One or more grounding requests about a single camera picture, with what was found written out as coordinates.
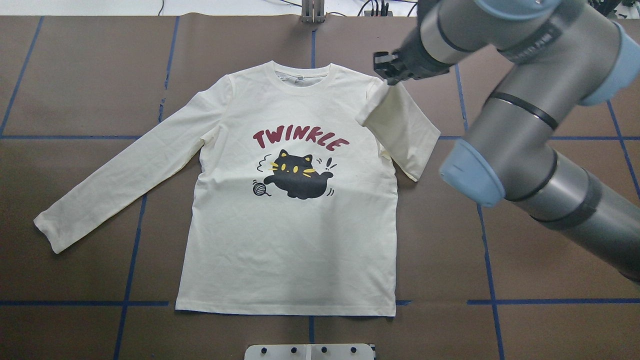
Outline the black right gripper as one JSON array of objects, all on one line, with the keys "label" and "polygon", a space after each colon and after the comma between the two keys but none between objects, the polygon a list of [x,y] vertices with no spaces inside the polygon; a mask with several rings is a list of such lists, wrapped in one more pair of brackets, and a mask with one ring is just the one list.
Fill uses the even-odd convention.
[{"label": "black right gripper", "polygon": [[434,59],[425,50],[420,34],[407,35],[402,46],[391,52],[373,52],[373,69],[387,85],[444,75],[450,71],[450,67],[450,64]]}]

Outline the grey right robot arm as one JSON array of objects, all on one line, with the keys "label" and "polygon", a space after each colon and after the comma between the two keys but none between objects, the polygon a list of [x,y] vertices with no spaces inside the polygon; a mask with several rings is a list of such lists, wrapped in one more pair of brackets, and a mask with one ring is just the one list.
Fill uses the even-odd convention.
[{"label": "grey right robot arm", "polygon": [[639,282],[639,208],[548,145],[576,106],[639,74],[639,45],[584,0],[420,0],[400,48],[373,55],[389,85],[447,73],[492,45],[513,64],[441,165],[483,207],[505,199]]}]

